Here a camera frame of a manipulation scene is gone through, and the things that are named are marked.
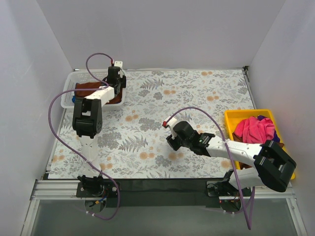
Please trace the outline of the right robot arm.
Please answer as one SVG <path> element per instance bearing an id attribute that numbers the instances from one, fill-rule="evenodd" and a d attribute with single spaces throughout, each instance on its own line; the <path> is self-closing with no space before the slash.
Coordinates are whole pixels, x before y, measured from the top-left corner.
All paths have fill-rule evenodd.
<path id="1" fill-rule="evenodd" d="M 222 181 L 215 184 L 226 193 L 256 186 L 285 192 L 296 168 L 296 162 L 274 141 L 246 144 L 223 140 L 214 134 L 198 133 L 188 122 L 175 118 L 164 121 L 162 126 L 170 129 L 171 134 L 166 139 L 174 151 L 185 147 L 196 155 L 221 157 L 248 166 L 229 170 Z"/>

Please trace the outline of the brown towel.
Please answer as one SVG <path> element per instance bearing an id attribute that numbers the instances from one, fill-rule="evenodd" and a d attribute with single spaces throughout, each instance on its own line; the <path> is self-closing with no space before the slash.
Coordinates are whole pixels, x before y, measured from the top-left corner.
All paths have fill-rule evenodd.
<path id="1" fill-rule="evenodd" d="M 232 136 L 233 136 L 234 141 L 243 142 L 243 138 L 240 137 L 240 136 L 237 136 L 235 133 L 232 133 Z M 276 143 L 278 143 L 278 145 L 279 145 L 281 148 L 284 148 L 284 143 L 281 143 L 280 138 L 278 137 L 276 131 L 275 131 L 275 133 L 274 133 L 273 141 L 276 142 Z M 240 169 L 251 168 L 250 165 L 245 164 L 245 163 L 240 162 L 240 161 L 239 161 L 239 166 L 240 166 Z"/>
<path id="2" fill-rule="evenodd" d="M 75 85 L 76 89 L 97 89 L 100 86 L 104 86 L 104 83 L 101 82 L 88 82 L 88 83 L 83 83 L 83 84 L 79 84 L 77 83 Z M 76 98 L 78 97 L 85 97 L 88 95 L 91 95 L 94 91 L 75 91 L 74 92 L 74 96 Z M 112 100 L 110 100 L 107 104 L 117 104 L 120 103 L 122 101 L 122 95 L 123 95 L 123 90 L 121 90 L 121 92 L 115 96 L 115 98 L 113 98 Z"/>

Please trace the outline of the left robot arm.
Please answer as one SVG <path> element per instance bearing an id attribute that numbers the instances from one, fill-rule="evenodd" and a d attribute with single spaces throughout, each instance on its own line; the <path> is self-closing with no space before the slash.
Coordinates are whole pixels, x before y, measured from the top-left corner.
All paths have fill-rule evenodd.
<path id="1" fill-rule="evenodd" d="M 98 197 L 105 194 L 97 151 L 97 139 L 102 130 L 102 108 L 121 103 L 126 76 L 121 66 L 108 67 L 107 76 L 100 82 L 76 84 L 72 127 L 81 143 L 82 155 L 86 158 L 82 174 L 78 177 L 89 194 Z"/>

